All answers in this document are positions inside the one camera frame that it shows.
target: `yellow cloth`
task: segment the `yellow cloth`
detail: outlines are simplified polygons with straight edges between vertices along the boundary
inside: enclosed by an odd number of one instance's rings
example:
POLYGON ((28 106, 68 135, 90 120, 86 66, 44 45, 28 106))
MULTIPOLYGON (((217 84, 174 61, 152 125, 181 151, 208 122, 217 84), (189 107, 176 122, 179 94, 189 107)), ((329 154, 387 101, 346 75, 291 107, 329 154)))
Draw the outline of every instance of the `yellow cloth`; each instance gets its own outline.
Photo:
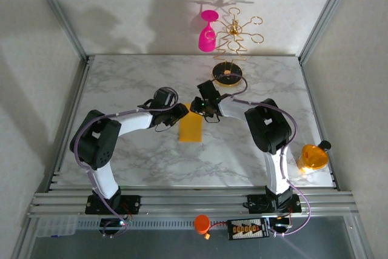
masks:
POLYGON ((190 103, 185 103, 185 106, 188 108, 189 113, 181 119, 179 142, 201 143, 203 117, 190 111, 190 103))

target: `gold mug tree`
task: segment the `gold mug tree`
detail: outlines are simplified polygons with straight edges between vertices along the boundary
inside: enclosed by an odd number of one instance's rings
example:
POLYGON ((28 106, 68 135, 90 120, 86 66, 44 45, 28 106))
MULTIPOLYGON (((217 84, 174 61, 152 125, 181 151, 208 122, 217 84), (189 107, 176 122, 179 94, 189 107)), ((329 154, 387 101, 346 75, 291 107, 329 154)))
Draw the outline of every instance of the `gold mug tree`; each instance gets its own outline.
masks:
POLYGON ((235 61, 246 61, 247 58, 241 55, 241 52, 247 52, 248 49, 245 48, 241 42, 244 41, 243 36, 250 36, 252 42, 256 44, 261 44, 264 42, 264 37, 259 33, 248 33, 244 31, 244 28, 249 24, 261 25, 263 23, 263 19, 259 16, 252 16, 250 21, 245 23, 244 25, 239 25, 239 20, 236 19, 236 15, 241 13, 240 9, 237 7, 231 7, 229 10, 229 15, 233 16, 232 23, 226 25, 224 22, 217 20, 216 22, 220 22, 223 25, 223 30, 217 32, 215 37, 210 37, 209 33, 212 31, 208 31, 205 33, 205 37, 207 39, 217 39, 218 36, 222 36, 219 39, 220 45, 215 47, 215 50, 218 51, 218 54, 213 58, 216 60, 222 60, 219 64, 214 66, 212 70, 213 78, 216 78, 216 82, 221 86, 236 86, 241 81, 241 78, 235 75, 229 74, 237 74, 242 76, 243 71, 241 68, 235 64, 235 61), (225 55, 228 51, 234 52, 236 56, 232 57, 230 61, 227 60, 227 55, 225 55))

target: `marble tabletop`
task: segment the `marble tabletop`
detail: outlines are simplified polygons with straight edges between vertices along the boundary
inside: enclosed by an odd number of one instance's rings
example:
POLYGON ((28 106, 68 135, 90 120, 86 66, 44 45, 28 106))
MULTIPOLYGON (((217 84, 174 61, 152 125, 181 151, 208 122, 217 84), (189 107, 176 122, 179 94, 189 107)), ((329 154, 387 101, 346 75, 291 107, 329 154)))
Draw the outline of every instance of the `marble tabletop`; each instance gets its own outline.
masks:
MULTIPOLYGON (((115 113, 134 109, 162 86, 173 87, 179 101, 199 96, 197 85, 210 79, 216 64, 211 56, 98 55, 84 87, 72 136, 92 109, 115 113)), ((301 173, 296 166, 305 144, 318 144, 319 134, 296 57, 251 56, 239 63, 249 88, 241 99, 272 98, 294 116, 299 131, 287 153, 289 177, 297 186, 333 186, 326 166, 301 173)), ((218 87, 223 93, 241 90, 218 87)), ((112 157, 112 169, 122 186, 263 186, 266 167, 248 125, 233 118, 218 124, 203 122, 201 143, 180 143, 179 125, 165 132, 138 130, 121 136, 112 157)), ((65 154, 58 184, 89 184, 73 154, 65 154)))

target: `white wall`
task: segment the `white wall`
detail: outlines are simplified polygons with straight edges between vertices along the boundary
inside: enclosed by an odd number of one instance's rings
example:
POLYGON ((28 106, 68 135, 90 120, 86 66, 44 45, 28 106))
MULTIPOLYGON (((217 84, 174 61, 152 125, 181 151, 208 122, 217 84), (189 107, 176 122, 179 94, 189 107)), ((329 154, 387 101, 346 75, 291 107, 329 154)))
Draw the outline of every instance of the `white wall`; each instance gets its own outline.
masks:
POLYGON ((0 257, 53 162, 79 58, 45 0, 0 0, 0 257))
POLYGON ((342 0, 305 68, 376 258, 388 256, 388 0, 342 0))
POLYGON ((251 28, 262 33, 261 45, 247 41, 251 55, 298 54, 326 0, 60 0, 88 54, 198 54, 205 27, 201 10, 237 6, 241 22, 261 16, 251 28), (222 7, 226 2, 235 2, 222 7))

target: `black round base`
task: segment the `black round base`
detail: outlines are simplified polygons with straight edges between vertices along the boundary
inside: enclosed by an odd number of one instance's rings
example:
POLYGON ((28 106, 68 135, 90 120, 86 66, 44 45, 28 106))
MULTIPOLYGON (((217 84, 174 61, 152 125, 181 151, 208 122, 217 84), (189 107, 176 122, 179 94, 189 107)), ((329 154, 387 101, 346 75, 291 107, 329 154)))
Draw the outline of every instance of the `black round base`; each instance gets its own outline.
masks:
POLYGON ((241 82, 241 77, 238 76, 223 76, 219 77, 221 75, 228 75, 228 74, 237 74, 242 76, 243 71, 241 68, 236 65, 232 64, 231 62, 222 62, 214 66, 212 75, 214 78, 216 78, 216 83, 220 86, 226 86, 226 87, 232 87, 237 86, 241 82))

